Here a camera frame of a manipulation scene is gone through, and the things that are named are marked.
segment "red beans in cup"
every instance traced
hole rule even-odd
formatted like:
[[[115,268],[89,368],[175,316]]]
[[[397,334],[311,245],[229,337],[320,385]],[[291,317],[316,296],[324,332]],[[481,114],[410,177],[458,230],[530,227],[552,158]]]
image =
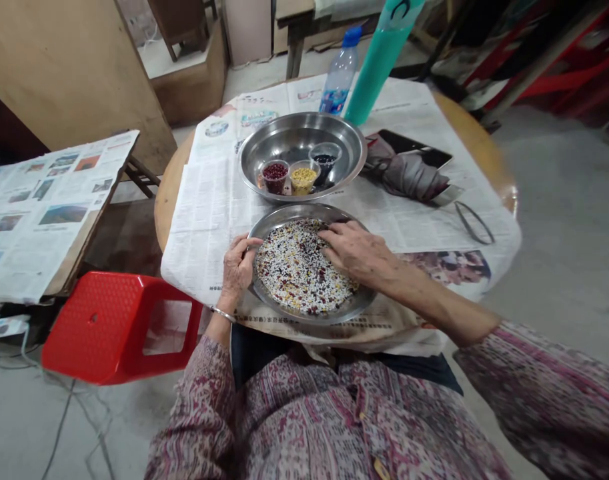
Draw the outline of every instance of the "red beans in cup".
[[[262,171],[262,175],[264,175],[264,178],[267,180],[279,180],[282,177],[285,177],[287,173],[289,173],[289,169],[281,163],[269,165]]]

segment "patterned shirt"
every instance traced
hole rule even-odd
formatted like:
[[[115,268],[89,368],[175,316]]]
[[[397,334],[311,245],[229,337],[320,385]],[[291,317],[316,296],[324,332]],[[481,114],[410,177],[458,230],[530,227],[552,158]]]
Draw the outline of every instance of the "patterned shirt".
[[[609,367],[503,323],[454,355],[502,431],[553,479],[609,478]],[[177,385],[146,479],[509,479],[447,387],[356,354],[334,371],[278,357],[235,393],[229,353],[203,337]]]

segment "bottle cap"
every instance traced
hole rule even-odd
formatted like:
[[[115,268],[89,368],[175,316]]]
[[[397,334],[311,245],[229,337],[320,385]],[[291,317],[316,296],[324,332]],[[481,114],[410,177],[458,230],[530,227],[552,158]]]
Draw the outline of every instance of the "bottle cap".
[[[346,33],[344,34],[344,40],[342,41],[342,48],[355,47],[360,42],[360,37],[362,37],[362,26],[361,25],[348,29],[346,31]]]

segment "gray umbrella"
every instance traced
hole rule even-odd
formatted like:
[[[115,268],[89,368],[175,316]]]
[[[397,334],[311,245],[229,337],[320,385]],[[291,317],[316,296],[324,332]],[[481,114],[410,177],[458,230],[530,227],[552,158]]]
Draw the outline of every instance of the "gray umbrella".
[[[398,197],[409,197],[411,200],[418,200],[433,206],[442,206],[451,203],[459,195],[456,193],[454,197],[450,197],[447,189],[463,191],[449,185],[449,178],[439,173],[437,168],[426,165],[419,153],[415,151],[396,153],[391,145],[378,134],[370,135],[366,139],[369,143],[369,151],[360,175],[381,182],[388,193]],[[453,204],[456,206],[456,211],[466,231],[475,241],[484,245],[495,243],[489,227],[476,212],[460,201],[453,201]],[[481,239],[476,234],[462,213],[462,208],[469,211],[480,222],[488,234],[489,241]]]

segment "lap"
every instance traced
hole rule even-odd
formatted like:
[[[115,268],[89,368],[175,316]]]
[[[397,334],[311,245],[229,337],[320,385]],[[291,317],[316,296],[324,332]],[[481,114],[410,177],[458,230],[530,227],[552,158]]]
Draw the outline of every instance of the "lap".
[[[235,390],[240,390],[242,385],[271,361],[298,345],[299,343],[292,340],[268,335],[238,323],[233,324],[231,328],[231,363]],[[462,388],[442,354],[432,357],[407,357],[374,353],[370,357],[382,362],[396,373],[432,381],[462,395]]]

